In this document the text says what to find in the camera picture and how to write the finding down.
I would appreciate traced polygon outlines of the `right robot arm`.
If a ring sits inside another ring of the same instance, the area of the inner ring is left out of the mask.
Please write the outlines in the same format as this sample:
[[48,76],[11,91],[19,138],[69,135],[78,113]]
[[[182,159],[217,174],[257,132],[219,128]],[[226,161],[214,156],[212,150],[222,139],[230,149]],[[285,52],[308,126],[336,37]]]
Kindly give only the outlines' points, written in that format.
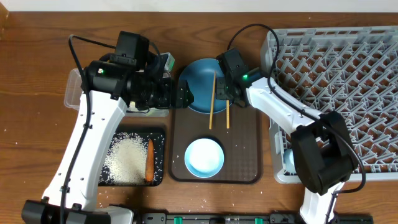
[[284,91],[259,68],[224,68],[216,83],[219,100],[244,101],[273,119],[290,136],[294,169],[305,186],[300,216],[305,223],[330,223],[344,183],[363,163],[344,117],[322,113]]

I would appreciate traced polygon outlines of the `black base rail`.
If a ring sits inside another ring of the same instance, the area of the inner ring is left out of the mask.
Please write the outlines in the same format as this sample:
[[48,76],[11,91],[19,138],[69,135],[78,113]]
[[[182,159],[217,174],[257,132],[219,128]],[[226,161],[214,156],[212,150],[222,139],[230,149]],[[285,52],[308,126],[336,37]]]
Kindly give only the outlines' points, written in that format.
[[202,214],[202,213],[141,213],[138,210],[110,205],[91,211],[99,217],[95,223],[137,224],[291,224],[291,223],[345,223],[372,224],[370,215],[339,215],[329,206],[304,205],[299,212],[274,212],[269,214]]

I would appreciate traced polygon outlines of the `light blue plastic cup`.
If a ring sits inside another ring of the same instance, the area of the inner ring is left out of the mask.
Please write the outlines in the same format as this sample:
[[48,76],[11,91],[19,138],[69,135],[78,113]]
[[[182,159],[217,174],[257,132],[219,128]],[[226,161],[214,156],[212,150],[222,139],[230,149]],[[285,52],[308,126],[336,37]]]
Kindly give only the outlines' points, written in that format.
[[294,163],[294,154],[291,149],[288,149],[284,152],[284,164],[285,170],[290,174],[296,174],[295,163]]

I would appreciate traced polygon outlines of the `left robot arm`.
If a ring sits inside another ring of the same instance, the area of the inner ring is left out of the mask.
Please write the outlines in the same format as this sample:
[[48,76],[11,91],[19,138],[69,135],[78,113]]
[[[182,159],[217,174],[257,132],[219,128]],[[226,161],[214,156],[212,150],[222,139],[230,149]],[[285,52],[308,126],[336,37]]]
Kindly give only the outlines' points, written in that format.
[[164,77],[168,56],[146,37],[122,31],[113,52],[78,67],[82,94],[63,159],[39,201],[27,200],[26,223],[134,223],[120,206],[96,208],[98,181],[114,133],[134,103],[138,112],[186,108],[194,101],[186,81]]

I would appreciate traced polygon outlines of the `clear plastic waste bin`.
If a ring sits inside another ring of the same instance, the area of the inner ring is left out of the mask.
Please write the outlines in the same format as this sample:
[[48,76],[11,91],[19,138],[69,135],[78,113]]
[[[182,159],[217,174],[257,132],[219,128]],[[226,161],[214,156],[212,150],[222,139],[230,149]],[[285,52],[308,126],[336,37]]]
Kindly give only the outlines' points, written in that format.
[[[81,89],[81,76],[77,68],[70,71],[67,86],[65,89],[64,105],[67,108],[79,110],[80,107],[80,96],[83,93]],[[126,116],[136,117],[166,117],[169,115],[169,110],[160,110],[151,108],[148,113],[146,110],[138,111],[135,107],[135,103],[131,102],[129,108],[126,111]]]

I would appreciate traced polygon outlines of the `grey dishwasher rack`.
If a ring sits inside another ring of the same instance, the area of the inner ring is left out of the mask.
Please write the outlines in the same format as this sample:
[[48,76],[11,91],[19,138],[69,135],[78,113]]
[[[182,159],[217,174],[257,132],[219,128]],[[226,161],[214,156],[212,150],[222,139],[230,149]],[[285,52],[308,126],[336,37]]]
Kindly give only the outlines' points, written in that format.
[[397,27],[277,29],[261,66],[302,103],[344,118],[369,181],[397,179]]

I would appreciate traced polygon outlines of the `brown plastic serving tray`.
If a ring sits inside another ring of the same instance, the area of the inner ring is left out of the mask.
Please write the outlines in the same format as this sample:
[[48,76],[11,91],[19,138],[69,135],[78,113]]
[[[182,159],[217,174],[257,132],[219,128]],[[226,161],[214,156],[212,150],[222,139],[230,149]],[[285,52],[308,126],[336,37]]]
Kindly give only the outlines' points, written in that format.
[[[252,184],[262,175],[261,120],[254,108],[229,107],[230,128],[226,127],[226,111],[213,115],[209,126],[208,114],[190,108],[175,110],[173,114],[169,172],[181,182],[213,182]],[[206,179],[188,171],[184,155],[194,140],[209,138],[220,144],[224,152],[221,170]]]

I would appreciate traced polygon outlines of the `wooden chopstick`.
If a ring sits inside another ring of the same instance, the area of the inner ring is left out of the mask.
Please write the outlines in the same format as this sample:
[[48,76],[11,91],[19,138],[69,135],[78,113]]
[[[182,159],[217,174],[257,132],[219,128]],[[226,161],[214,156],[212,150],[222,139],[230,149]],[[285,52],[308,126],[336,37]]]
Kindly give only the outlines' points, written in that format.
[[226,128],[230,128],[230,118],[229,118],[229,100],[226,100]]
[[210,118],[209,118],[209,129],[213,127],[213,112],[214,112],[214,102],[215,102],[215,93],[216,93],[216,71],[214,71],[213,75],[213,86],[211,92],[211,108],[210,108]]

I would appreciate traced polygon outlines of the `dark blue plate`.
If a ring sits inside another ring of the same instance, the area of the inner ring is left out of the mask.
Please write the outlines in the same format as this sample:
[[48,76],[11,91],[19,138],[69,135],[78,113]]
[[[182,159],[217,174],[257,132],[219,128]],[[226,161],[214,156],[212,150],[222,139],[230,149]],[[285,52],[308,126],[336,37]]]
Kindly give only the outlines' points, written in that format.
[[186,66],[180,74],[180,80],[186,80],[194,101],[188,107],[201,114],[210,114],[214,73],[217,78],[223,77],[218,61],[214,58],[196,60]]

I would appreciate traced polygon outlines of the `orange carrot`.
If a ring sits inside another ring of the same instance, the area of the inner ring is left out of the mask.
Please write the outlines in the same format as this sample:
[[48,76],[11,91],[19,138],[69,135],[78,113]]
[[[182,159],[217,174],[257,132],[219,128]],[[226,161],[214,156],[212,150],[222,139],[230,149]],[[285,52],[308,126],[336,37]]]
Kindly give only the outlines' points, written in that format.
[[147,147],[147,159],[146,159],[146,171],[145,180],[146,182],[152,182],[154,179],[154,143],[150,139]]

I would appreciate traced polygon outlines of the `light blue bowl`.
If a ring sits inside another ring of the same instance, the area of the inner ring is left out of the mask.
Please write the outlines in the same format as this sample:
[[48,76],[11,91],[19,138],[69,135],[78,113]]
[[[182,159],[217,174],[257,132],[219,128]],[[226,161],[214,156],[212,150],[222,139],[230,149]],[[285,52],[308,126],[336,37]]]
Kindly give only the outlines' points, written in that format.
[[224,165],[223,148],[210,138],[196,139],[186,148],[184,163],[189,173],[195,177],[200,179],[213,177]]

